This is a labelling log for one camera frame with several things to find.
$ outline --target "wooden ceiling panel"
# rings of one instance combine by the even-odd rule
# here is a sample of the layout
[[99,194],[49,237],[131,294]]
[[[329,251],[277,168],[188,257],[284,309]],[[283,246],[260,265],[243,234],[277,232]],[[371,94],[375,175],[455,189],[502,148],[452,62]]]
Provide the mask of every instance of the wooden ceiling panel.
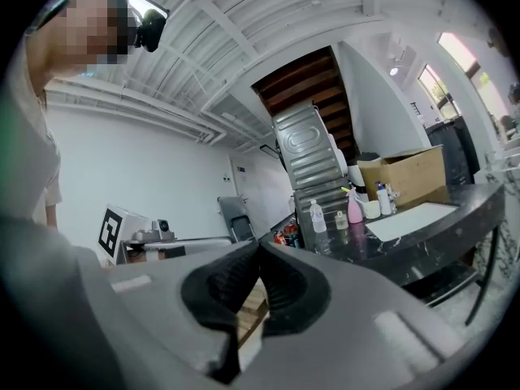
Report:
[[330,46],[282,66],[252,88],[271,116],[312,100],[347,161],[355,157],[349,100]]

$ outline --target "white bottle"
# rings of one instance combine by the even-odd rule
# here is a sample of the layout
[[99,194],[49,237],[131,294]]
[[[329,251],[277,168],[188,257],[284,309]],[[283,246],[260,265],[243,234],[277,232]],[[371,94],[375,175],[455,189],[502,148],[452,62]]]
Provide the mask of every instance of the white bottle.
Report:
[[381,182],[376,183],[378,185],[377,199],[379,201],[379,207],[381,208],[381,214],[390,215],[392,213],[392,206],[390,205],[390,198],[388,197],[388,192],[381,184]]
[[327,225],[325,225],[323,210],[322,207],[316,203],[315,199],[310,202],[309,212],[314,232],[325,232],[327,230]]

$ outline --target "person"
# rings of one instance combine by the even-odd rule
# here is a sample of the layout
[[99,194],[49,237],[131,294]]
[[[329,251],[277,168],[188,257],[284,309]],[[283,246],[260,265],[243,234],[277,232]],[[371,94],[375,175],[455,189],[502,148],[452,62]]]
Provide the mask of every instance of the person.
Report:
[[11,193],[0,198],[0,214],[58,227],[61,156],[46,123],[45,86],[55,77],[122,62],[136,34],[128,0],[62,0],[25,34],[2,92],[4,131],[14,135],[6,148],[15,159],[0,163],[0,188]]

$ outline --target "pink spray bottle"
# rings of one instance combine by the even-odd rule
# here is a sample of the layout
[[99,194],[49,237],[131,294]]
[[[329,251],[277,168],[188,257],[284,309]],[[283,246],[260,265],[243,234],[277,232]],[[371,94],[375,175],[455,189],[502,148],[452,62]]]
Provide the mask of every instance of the pink spray bottle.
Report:
[[347,209],[349,215],[349,222],[351,224],[360,223],[363,220],[363,213],[361,207],[356,201],[356,189],[352,188],[349,191],[349,208]]

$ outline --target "white ceiling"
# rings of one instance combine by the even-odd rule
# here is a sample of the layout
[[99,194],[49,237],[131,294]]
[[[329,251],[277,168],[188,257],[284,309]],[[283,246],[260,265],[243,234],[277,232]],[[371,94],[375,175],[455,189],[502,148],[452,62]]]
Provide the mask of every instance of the white ceiling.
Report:
[[[219,137],[217,145],[246,147],[254,145],[271,130],[258,114],[228,93],[218,97],[222,101],[211,104],[208,111],[201,112],[201,109],[228,82],[255,67],[258,60],[303,39],[345,25],[373,21],[378,16],[402,20],[418,28],[445,30],[449,25],[452,30],[481,36],[487,24],[470,0],[152,1],[170,11],[159,48],[152,54],[137,50],[126,65],[96,73],[92,81],[95,85],[86,81],[89,78],[83,83],[67,82],[67,85],[94,87],[88,90],[88,97],[65,97],[63,86],[54,89],[51,86],[51,103],[61,104],[60,108],[66,103],[88,104],[98,109],[141,115],[141,118],[157,119],[161,124],[178,127],[200,141],[215,142]],[[99,80],[114,85],[110,101],[105,96],[104,101],[95,101],[92,91],[104,90]],[[117,102],[114,95],[118,91],[121,94],[123,88],[135,92],[119,96],[120,100],[127,101],[125,105]],[[160,107],[148,106],[160,114],[139,111],[140,104],[133,97],[136,93],[146,96],[140,103],[152,99],[162,102]],[[235,116],[239,121],[232,122],[222,113]],[[169,117],[176,122],[169,122]],[[201,130],[205,124],[210,126],[207,132]]]

